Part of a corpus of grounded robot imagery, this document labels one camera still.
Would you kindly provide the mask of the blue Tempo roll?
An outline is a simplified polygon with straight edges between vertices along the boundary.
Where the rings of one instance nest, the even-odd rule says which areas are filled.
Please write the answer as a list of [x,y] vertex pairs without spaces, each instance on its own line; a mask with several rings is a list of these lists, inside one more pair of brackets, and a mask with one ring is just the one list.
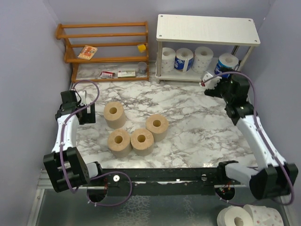
[[219,56],[217,64],[214,69],[214,73],[216,75],[222,73],[223,67],[229,69],[235,69],[238,63],[239,63],[239,59],[236,56],[230,53],[224,53]]

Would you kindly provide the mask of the pink dotted roll back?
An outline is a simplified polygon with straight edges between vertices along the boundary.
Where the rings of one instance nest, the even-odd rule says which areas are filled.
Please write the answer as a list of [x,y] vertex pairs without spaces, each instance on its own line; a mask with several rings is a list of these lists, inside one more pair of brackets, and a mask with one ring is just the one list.
[[210,48],[205,46],[197,47],[194,52],[192,70],[196,73],[203,74],[208,69],[213,56],[214,53]]

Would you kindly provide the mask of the pink dotted roll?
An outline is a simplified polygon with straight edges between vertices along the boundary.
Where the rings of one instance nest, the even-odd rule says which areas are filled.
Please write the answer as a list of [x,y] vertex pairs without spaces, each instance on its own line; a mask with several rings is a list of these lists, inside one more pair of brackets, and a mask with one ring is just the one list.
[[163,73],[171,72],[174,69],[176,52],[172,48],[164,47],[162,49],[161,71]]
[[194,52],[192,70],[196,73],[203,74],[208,69],[213,56],[214,53],[210,48],[205,46],[197,47]]

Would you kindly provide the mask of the pink dotted roll front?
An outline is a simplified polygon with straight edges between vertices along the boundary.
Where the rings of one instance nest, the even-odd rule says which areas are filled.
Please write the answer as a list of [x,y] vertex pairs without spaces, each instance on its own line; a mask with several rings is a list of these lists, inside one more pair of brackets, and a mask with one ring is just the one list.
[[161,71],[163,73],[171,72],[174,69],[176,52],[172,48],[164,47],[162,49]]

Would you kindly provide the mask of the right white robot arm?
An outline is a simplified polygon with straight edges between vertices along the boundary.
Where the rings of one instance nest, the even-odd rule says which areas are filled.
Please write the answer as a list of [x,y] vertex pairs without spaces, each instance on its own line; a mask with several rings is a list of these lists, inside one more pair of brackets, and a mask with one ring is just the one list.
[[225,101],[227,116],[245,137],[258,166],[258,169],[251,169],[237,161],[220,162],[217,181],[227,184],[236,180],[247,186],[257,200],[290,195],[287,204],[292,204],[293,185],[299,171],[276,150],[260,122],[256,102],[248,101],[249,91],[255,90],[251,79],[241,72],[226,69],[218,75],[206,73],[200,85],[206,88],[205,95]]

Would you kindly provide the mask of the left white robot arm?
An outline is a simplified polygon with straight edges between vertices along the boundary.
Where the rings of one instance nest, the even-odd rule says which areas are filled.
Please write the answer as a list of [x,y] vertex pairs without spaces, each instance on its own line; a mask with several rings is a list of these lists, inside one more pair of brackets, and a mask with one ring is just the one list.
[[87,103],[87,92],[61,92],[62,103],[55,114],[58,131],[50,154],[44,155],[43,164],[56,192],[78,187],[89,182],[98,186],[104,174],[98,162],[85,163],[76,147],[80,125],[96,123],[95,103]]

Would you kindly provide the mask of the brown paper roll back left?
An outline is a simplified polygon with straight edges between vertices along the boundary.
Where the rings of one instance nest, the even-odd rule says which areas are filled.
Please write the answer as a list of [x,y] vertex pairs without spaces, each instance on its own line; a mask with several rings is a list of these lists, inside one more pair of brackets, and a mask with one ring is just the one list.
[[126,123],[126,115],[120,102],[109,102],[103,111],[107,125],[112,129],[122,128]]

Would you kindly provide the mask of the brown paper roll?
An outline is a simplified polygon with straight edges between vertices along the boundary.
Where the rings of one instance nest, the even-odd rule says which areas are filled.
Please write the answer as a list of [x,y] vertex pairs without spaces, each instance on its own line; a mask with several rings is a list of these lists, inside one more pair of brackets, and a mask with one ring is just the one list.
[[133,151],[139,156],[147,156],[153,151],[153,134],[145,128],[136,129],[131,134],[130,141]]
[[169,122],[163,115],[153,114],[147,118],[145,126],[152,133],[154,142],[159,142],[166,137]]
[[120,102],[109,102],[103,111],[107,125],[112,129],[122,128],[126,123],[126,115]]
[[108,137],[108,148],[117,158],[124,158],[132,151],[130,135],[124,129],[114,130]]

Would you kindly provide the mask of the brown paper roll front left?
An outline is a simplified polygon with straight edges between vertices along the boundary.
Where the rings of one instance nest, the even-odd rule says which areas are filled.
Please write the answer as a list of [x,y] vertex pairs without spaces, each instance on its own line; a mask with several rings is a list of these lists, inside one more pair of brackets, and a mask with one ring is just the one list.
[[108,148],[117,158],[124,158],[132,151],[130,135],[124,129],[114,130],[108,137]]

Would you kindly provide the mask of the red white small box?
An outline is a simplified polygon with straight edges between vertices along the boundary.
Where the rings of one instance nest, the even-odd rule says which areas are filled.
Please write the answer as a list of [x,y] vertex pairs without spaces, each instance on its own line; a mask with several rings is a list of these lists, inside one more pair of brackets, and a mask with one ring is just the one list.
[[114,77],[114,72],[102,71],[100,73],[100,78],[102,79],[112,79]]

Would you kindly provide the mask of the white green flat box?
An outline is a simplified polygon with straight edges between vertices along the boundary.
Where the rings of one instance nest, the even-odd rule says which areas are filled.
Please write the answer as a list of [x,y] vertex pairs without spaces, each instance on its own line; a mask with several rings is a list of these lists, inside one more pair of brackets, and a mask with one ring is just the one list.
[[136,76],[135,70],[118,70],[117,77],[118,78],[134,78]]

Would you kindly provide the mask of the brown wooden rack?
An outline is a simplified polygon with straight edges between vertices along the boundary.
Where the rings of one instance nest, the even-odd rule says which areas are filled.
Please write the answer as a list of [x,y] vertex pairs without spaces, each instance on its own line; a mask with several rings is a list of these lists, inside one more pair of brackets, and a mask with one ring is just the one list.
[[[115,27],[144,27],[141,32],[124,32],[124,33],[82,33],[82,34],[67,34],[66,29],[81,29],[81,28],[115,28]],[[71,82],[80,82],[77,79],[79,66],[82,64],[108,64],[108,63],[146,63],[146,76],[144,77],[125,77],[112,79],[93,79],[93,82],[111,82],[111,81],[148,81],[149,75],[149,27],[148,22],[130,22],[130,23],[106,23],[106,24],[58,24],[55,37],[57,40],[63,40],[65,45],[65,53],[63,60],[67,64],[72,65]],[[81,43],[72,44],[70,39],[88,39],[88,38],[124,38],[124,37],[144,37],[144,41],[134,42],[110,42],[110,43]],[[142,56],[115,56],[115,57],[91,57],[91,59],[79,58],[75,53],[76,48],[85,49],[86,46],[94,48],[113,48],[113,47],[137,47],[142,45],[145,47]]]

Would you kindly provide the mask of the small grey cup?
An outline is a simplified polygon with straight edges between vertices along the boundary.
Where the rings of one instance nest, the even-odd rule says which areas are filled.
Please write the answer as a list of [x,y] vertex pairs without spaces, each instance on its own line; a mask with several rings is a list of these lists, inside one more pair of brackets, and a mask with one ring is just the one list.
[[146,74],[147,73],[147,64],[145,62],[138,63],[138,73]]

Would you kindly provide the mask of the yellow cube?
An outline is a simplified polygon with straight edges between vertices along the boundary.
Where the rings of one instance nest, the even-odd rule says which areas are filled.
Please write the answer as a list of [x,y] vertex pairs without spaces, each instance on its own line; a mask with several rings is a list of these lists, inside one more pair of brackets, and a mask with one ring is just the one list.
[[141,53],[146,51],[146,45],[145,44],[139,44],[139,45],[137,45],[137,48],[138,48],[139,52],[141,52]]

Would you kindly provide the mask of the pink dotted roll foreground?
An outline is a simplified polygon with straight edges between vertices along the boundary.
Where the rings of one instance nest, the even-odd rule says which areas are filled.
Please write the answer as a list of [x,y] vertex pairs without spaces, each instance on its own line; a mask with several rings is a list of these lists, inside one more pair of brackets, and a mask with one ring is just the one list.
[[243,209],[250,214],[254,226],[284,226],[281,214],[274,208],[247,204]]

